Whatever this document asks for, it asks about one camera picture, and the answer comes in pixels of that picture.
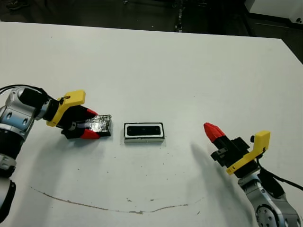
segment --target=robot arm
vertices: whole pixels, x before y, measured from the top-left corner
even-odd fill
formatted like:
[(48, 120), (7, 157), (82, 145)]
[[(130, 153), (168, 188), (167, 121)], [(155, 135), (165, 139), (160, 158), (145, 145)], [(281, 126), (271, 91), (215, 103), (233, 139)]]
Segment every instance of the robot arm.
[(221, 166), (226, 166), (227, 173), (235, 174), (239, 178), (238, 185), (251, 202), (258, 225), (300, 227), (299, 215), (286, 200), (285, 192), (275, 178), (300, 189), (301, 187), (275, 176), (259, 163), (259, 159), (268, 149), (270, 133), (263, 131), (256, 134), (257, 138), (252, 137), (254, 149), (248, 152), (249, 146), (242, 138), (229, 140), (217, 126), (210, 123), (205, 123), (204, 129), (208, 138), (219, 149), (211, 155), (212, 158)]
[(26, 85), (4, 87), (0, 94), (8, 89), (12, 90), (5, 106), (0, 108), (0, 223), (9, 214), (16, 191), (16, 185), (9, 177), (15, 170), (16, 158), (35, 120), (44, 119), (49, 126), (61, 128), (68, 139), (98, 139), (104, 133), (110, 135), (108, 131), (95, 132), (87, 128), (88, 124), (78, 124), (79, 121), (99, 119), (97, 113), (81, 106), (85, 99), (83, 90), (67, 93), (55, 100), (43, 89)]

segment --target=white tabletop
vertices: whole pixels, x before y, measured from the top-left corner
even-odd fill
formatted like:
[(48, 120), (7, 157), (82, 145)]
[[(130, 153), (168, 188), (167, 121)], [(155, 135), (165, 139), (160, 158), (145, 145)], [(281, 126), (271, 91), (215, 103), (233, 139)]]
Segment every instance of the white tabletop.
[[(113, 122), (94, 141), (36, 122), (2, 226), (257, 226), (237, 178), (211, 159), (205, 122), (247, 142), (271, 131), (263, 166), (303, 184), (303, 65), (279, 39), (0, 22), (0, 73), (55, 98), (84, 89)], [(163, 122), (166, 139), (126, 145), (125, 122)], [(303, 217), (302, 192), (283, 187)]]

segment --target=black cable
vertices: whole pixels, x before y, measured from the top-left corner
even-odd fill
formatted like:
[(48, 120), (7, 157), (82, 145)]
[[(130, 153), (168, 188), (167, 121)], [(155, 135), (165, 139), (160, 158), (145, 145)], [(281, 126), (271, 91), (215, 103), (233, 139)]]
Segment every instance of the black cable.
[(287, 183), (287, 184), (289, 184), (289, 185), (291, 185), (291, 186), (293, 186), (295, 188), (298, 188), (298, 189), (300, 189), (300, 190), (303, 191), (303, 187), (302, 186), (300, 186), (300, 185), (298, 185), (298, 184), (296, 184), (294, 182), (288, 181), (288, 180), (286, 180), (286, 179), (284, 179), (282, 177), (279, 177), (279, 176), (271, 173), (270, 171), (266, 170), (263, 166), (261, 166), (259, 159), (260, 158), (257, 158), (257, 164), (260, 167), (261, 171), (264, 171), (265, 174), (271, 175), (273, 178), (275, 178), (275, 179), (277, 179), (277, 180), (279, 180), (281, 182)]

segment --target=brown scratch mark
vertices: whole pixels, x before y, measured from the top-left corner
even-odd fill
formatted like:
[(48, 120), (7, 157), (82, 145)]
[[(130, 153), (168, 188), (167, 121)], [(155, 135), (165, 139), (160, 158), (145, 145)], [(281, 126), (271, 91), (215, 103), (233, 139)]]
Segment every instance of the brown scratch mark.
[[(184, 206), (189, 206), (190, 204), (180, 204), (180, 205), (175, 205), (175, 206), (167, 206), (167, 207), (162, 207), (162, 208), (159, 208), (159, 209), (156, 209), (156, 210), (152, 210), (152, 211), (123, 211), (123, 210), (111, 210), (111, 209), (106, 209), (106, 208), (102, 208), (102, 207), (97, 207), (97, 206), (91, 206), (91, 205), (87, 205), (87, 204), (83, 204), (83, 203), (79, 203), (79, 202), (73, 202), (73, 201), (70, 201), (70, 200), (64, 200), (64, 199), (60, 199), (60, 198), (57, 198), (57, 197), (54, 197), (54, 196), (51, 196), (49, 194), (46, 194), (45, 192), (42, 192), (42, 191), (39, 191), (38, 189), (36, 188), (33, 188), (32, 186), (30, 186), (33, 190), (35, 190), (36, 192), (42, 194), (42, 195), (45, 195), (49, 198), (52, 198), (54, 200), (58, 200), (58, 201), (61, 201), (61, 202), (67, 202), (67, 203), (70, 203), (70, 204), (75, 204), (75, 205), (79, 205), (79, 206), (83, 206), (83, 207), (89, 207), (89, 208), (95, 208), (95, 209), (98, 209), (98, 210), (105, 210), (105, 211), (112, 211), (112, 212), (120, 212), (120, 213), (132, 213), (132, 214), (144, 214), (144, 213), (155, 213), (157, 211), (160, 211), (160, 210), (164, 210), (164, 209), (169, 209), (169, 208), (175, 208), (175, 207), (184, 207)], [(195, 203), (191, 204), (191, 205), (194, 205), (196, 204), (197, 202), (200, 202), (203, 198), (199, 199), (198, 201), (196, 201)]]
[(137, 212), (137, 211), (129, 211), (128, 213), (133, 213), (133, 214), (143, 214), (143, 212), (145, 213), (145, 211), (139, 211), (139, 212)]
[(184, 206), (189, 206), (188, 204), (180, 204), (180, 205), (176, 205), (176, 206), (168, 206), (168, 207), (162, 207), (153, 211), (149, 211), (148, 213), (154, 213), (157, 212), (159, 210), (164, 210), (164, 209), (168, 209), (168, 208), (174, 208), (174, 207), (184, 207)]

